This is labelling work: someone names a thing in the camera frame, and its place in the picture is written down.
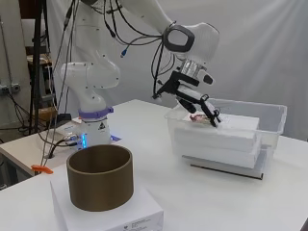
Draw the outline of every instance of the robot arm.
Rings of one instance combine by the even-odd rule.
[[[207,102],[208,96],[195,90],[200,82],[213,84],[206,73],[205,64],[211,61],[218,47],[218,31],[211,25],[199,23],[193,26],[177,25],[167,17],[157,0],[81,0],[75,25],[75,48],[85,62],[67,63],[62,67],[62,79],[78,97],[82,129],[87,144],[109,143],[110,132],[107,124],[107,108],[104,99],[95,90],[115,87],[120,79],[118,67],[104,54],[103,38],[100,35],[102,15],[93,10],[100,3],[106,6],[113,1],[138,16],[146,24],[160,33],[163,49],[169,50],[181,60],[181,65],[171,73],[170,78],[156,90],[156,71],[153,98],[166,92],[174,95],[178,102],[190,113],[195,113],[195,105],[200,105],[214,127],[220,123],[218,111]]]
[[[219,112],[206,102],[208,95],[194,90],[200,82],[212,85],[214,80],[206,73],[205,64],[212,60],[219,40],[219,32],[207,23],[182,26],[167,17],[157,0],[118,0],[121,5],[138,16],[163,36],[163,45],[182,61],[163,86],[154,92],[153,98],[162,93],[176,96],[179,103],[190,113],[195,113],[195,104],[201,106],[211,124],[220,123]]]

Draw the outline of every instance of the white wall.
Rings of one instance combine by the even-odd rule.
[[[21,86],[21,92],[14,96],[24,108],[29,108],[30,77],[20,21],[18,0],[1,0],[0,14],[4,22],[4,36],[8,47],[13,82]],[[0,82],[9,85],[9,73],[0,30]],[[17,121],[14,106],[6,96],[0,96],[0,126]]]
[[[51,48],[54,56],[58,50],[66,11],[67,4],[64,2],[48,1],[49,23],[52,21]],[[202,86],[200,91],[217,98],[286,105],[289,113],[285,135],[303,140],[308,138],[308,1],[160,2],[167,14],[180,24],[204,21],[220,31],[218,52],[208,66],[216,84],[212,87]],[[129,16],[129,20],[139,29],[150,31],[134,16]],[[119,24],[124,37],[134,37],[123,23]],[[120,85],[103,93],[109,104],[114,105],[134,98],[152,102],[150,62],[155,46],[134,47],[121,59],[119,54],[123,48],[111,45],[108,42],[108,33],[105,39],[109,57],[122,71]],[[74,60],[82,59],[79,54],[75,54]],[[61,81],[59,78],[56,81],[59,89]],[[163,105],[172,107],[175,101],[166,96]],[[77,108],[77,102],[71,94],[68,109],[76,116]]]

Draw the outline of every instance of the plastic container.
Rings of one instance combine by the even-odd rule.
[[[213,98],[209,102],[220,109],[222,115],[258,119],[257,126],[246,122],[236,129],[211,128],[186,121],[189,113],[178,105],[166,114],[174,154],[185,157],[194,166],[262,178],[265,164],[271,159],[283,133],[287,107]],[[258,151],[249,151],[256,142],[259,142]],[[230,158],[215,159],[216,155],[222,154]]]

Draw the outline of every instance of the table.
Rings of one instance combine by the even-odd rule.
[[[263,181],[189,167],[171,153],[167,111],[134,100],[109,116],[112,133],[123,138],[118,144],[133,153],[138,180],[165,211],[164,231],[300,230],[308,217],[308,143],[281,137]],[[34,151],[33,140],[19,149]],[[14,155],[13,144],[1,147]],[[50,167],[69,151],[56,155]],[[0,230],[58,230],[47,175],[1,191],[0,205]]]

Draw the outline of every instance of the cardboard tube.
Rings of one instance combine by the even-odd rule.
[[[71,202],[91,212],[112,210],[134,192],[132,153],[117,145],[97,145],[67,159]]]

